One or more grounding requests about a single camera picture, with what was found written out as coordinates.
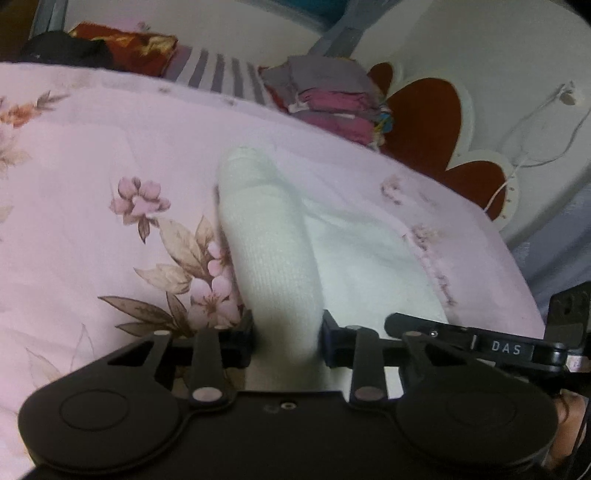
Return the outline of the person's right hand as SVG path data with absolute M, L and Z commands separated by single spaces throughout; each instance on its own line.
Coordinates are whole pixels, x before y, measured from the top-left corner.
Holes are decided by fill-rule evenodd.
M 586 435 L 586 411 L 589 400 L 580 394 L 561 390 L 554 402 L 558 415 L 555 444 L 567 450 L 573 449 Z

